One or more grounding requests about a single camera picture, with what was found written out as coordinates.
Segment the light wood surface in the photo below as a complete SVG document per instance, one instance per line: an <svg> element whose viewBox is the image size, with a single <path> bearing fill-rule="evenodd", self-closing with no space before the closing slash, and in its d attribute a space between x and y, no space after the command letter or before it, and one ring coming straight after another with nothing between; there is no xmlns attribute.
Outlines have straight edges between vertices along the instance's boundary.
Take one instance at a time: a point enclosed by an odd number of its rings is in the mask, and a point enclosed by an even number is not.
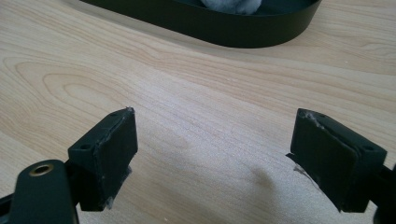
<svg viewBox="0 0 396 224"><path fill-rule="evenodd" d="M81 223L372 223L338 213L285 155L297 108L396 162L396 2L323 0L308 29L227 49L78 0L0 0L0 197L18 173L132 106L139 152Z"/></svg>

